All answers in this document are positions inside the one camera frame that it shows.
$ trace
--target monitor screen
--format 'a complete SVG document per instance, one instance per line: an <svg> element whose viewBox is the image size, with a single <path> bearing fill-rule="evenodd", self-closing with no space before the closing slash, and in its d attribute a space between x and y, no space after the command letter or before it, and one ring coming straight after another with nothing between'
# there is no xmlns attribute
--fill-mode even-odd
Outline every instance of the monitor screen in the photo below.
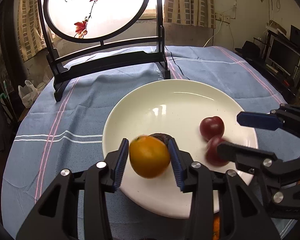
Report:
<svg viewBox="0 0 300 240"><path fill-rule="evenodd" d="M269 59L279 65L279 67L283 68L290 75L293 75L296 66L299 65L300 55L280 41L274 39Z"/></svg>

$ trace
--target black speaker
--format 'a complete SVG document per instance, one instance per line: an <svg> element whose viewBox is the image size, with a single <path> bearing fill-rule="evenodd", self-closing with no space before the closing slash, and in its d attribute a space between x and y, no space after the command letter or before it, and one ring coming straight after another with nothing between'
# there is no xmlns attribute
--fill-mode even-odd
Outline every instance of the black speaker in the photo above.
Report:
<svg viewBox="0 0 300 240"><path fill-rule="evenodd" d="M300 30L293 25L291 25L290 41L300 48Z"/></svg>

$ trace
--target white cable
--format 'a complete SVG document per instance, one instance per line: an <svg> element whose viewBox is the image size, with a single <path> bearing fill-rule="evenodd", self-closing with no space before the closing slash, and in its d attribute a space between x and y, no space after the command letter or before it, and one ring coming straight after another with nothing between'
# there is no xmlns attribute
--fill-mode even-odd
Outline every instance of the white cable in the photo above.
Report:
<svg viewBox="0 0 300 240"><path fill-rule="evenodd" d="M208 44L208 42L209 42L214 36L216 36L216 35L218 34L218 32L219 32L220 29L221 29L221 24L222 24L222 23L223 23L223 21L220 22L220 27L219 27L219 30L217 31L217 33L214 34L210 39L208 39L208 41L206 42L206 44L205 44L203 47L205 47L205 46Z"/></svg>

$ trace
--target black wooden frame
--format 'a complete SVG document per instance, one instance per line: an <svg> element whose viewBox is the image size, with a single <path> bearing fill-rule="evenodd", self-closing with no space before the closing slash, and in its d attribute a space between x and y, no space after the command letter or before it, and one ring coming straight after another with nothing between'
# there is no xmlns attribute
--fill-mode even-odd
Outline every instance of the black wooden frame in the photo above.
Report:
<svg viewBox="0 0 300 240"><path fill-rule="evenodd" d="M123 26L119 30L99 38L79 39L61 33L53 25L53 23L49 18L48 0L38 0L38 11L39 11L40 23L42 27L43 37L46 42L47 50L48 50L47 60L49 62L50 68L55 78L53 86L55 89L54 97L57 102L62 99L63 91L65 90L66 86L68 85L69 81L72 78L84 76L95 72L100 72L103 70L154 62L162 71L164 78L170 79L170 70L168 69L167 59L164 53L162 0L157 0L157 6L156 6L157 35L156 36L104 43L105 40L112 38L122 33L123 31L127 30L129 27L131 27L140 18L140 16L146 9L148 1L149 0L144 0L138 13L133 17L133 19L130 22L128 22L125 26ZM77 43L100 42L100 45L93 46L87 49L82 49L60 57L57 49L53 47L49 35L48 26L56 35L60 36L61 38L64 38L65 40L77 42ZM156 42L157 48L155 52L146 53L144 51L135 51L135 52L128 52L124 54L112 55L112 56L98 58L98 59L94 59L94 60L90 60L87 62L74 65L69 70L67 68L64 68L62 65L62 63L67 60L73 59L75 57L80 57L88 53L100 51L103 49L115 48L119 46L126 46L126 45L133 45L133 44L140 44L140 43L147 43L147 42Z"/></svg>
<svg viewBox="0 0 300 240"><path fill-rule="evenodd" d="M14 89L13 92L9 93L9 97L16 116L14 116L8 100L3 98L3 101L9 112L17 120L24 110L18 93L18 85L25 83L26 75L23 71L22 61L16 43L13 4L14 0L3 0L0 3L0 44L5 67ZM6 93L2 86L0 83L0 94Z"/></svg>

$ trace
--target blue tablecloth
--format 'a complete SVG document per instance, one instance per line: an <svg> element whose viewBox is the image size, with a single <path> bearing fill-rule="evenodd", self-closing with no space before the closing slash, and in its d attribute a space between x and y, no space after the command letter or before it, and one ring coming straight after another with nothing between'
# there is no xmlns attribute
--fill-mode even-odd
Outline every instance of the blue tablecloth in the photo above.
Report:
<svg viewBox="0 0 300 240"><path fill-rule="evenodd" d="M73 60L66 67L108 55L154 49L133 47L97 53ZM245 111L268 113L284 102L267 80L227 49L168 47L168 50L171 78L189 78L216 87ZM71 80L58 103L53 97L53 81L47 85L20 125L3 176L2 220L13 237L34 206L35 198L40 197L58 172L63 168L82 171L103 160L102 131L115 104L135 88L160 79L162 76L155 63L102 71ZM259 149L273 151L284 161L300 156L300 139L293 135L282 130L257 129L256 132ZM116 194L107 194L106 201L115 238L184 238L185 220L153 214L136 205L120 190ZM84 238L82 218L83 198L80 194L80 239ZM292 220L274 221L282 235L292 223Z"/></svg>

